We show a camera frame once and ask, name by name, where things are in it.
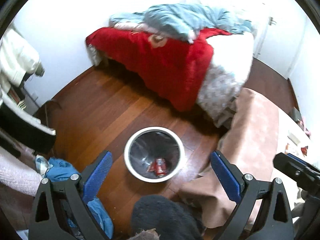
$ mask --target white jacket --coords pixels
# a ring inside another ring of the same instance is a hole
[[[18,87],[26,73],[42,76],[43,72],[38,52],[10,25],[0,47],[1,88],[7,93],[9,82]]]

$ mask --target beige fabric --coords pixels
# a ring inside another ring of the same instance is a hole
[[[225,135],[220,151],[242,173],[269,181],[278,144],[278,107],[263,95],[246,88],[241,90],[236,106],[231,130]],[[184,184],[179,195],[188,203],[202,206],[203,224],[208,228],[222,226],[235,207],[211,168],[203,177]],[[257,202],[249,222],[254,221],[259,206],[260,202]]]

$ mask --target blue gripper pad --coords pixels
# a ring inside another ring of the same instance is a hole
[[[211,167],[231,201],[241,201],[240,185],[216,152],[211,153]]]
[[[112,154],[106,152],[97,167],[91,173],[86,183],[83,185],[82,201],[87,204],[97,195],[106,175],[112,166]]]
[[[306,163],[304,160],[302,160],[302,159],[300,159],[300,158],[298,158],[298,157],[296,157],[296,156],[292,155],[291,153],[288,153],[287,155],[288,155],[289,157],[291,157],[291,158],[295,159],[296,161],[298,161],[298,162],[302,163],[303,165],[307,165],[307,163]]]

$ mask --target wall outlet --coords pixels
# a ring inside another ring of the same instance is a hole
[[[31,98],[32,98],[34,101],[36,101],[36,100],[39,98],[39,96],[36,94],[36,92],[33,92],[33,93],[31,94]]]

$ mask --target red blanket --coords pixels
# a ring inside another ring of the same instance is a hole
[[[86,38],[87,45],[106,52],[128,70],[137,72],[146,86],[168,99],[179,111],[188,111],[196,102],[213,48],[205,40],[216,35],[231,35],[219,29],[204,29],[194,44],[168,39],[154,48],[150,33],[101,28]]]

